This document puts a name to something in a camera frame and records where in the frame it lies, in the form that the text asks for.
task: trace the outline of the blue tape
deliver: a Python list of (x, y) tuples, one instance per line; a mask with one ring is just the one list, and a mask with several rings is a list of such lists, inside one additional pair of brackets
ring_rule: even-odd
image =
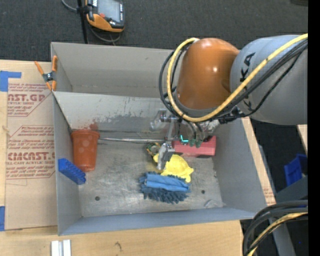
[(0, 231), (5, 231), (5, 207), (0, 206)]
[(21, 78), (21, 72), (0, 71), (0, 92), (8, 91), (9, 78)]

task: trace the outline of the cardboard sheet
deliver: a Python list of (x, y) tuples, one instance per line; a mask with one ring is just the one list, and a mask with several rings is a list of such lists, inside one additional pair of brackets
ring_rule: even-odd
[[(39, 63), (45, 73), (50, 62)], [(5, 230), (54, 226), (57, 196), (52, 93), (33, 61), (0, 60), (8, 80)]]

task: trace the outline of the orange clip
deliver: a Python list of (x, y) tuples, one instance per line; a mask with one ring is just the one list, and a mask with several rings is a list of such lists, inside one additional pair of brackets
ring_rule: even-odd
[(52, 71), (50, 73), (44, 73), (42, 67), (40, 66), (40, 64), (35, 61), (34, 64), (36, 65), (38, 71), (40, 72), (40, 74), (42, 75), (46, 86), (48, 87), (48, 89), (50, 91), (55, 91), (57, 88), (57, 82), (55, 80), (55, 76), (56, 76), (56, 72), (58, 70), (58, 57), (55, 55), (52, 58)]

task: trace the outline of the blue bin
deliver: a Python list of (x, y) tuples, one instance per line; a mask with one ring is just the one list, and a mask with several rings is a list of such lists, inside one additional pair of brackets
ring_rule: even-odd
[(305, 154), (296, 154), (296, 158), (284, 166), (286, 185), (302, 179), (302, 173), (308, 168), (308, 159)]

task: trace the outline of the orange plastic cup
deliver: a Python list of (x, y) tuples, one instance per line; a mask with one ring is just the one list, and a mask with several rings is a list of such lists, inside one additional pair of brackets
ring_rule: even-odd
[(73, 163), (83, 172), (91, 172), (96, 168), (99, 137), (99, 132), (88, 129), (76, 130), (71, 133)]

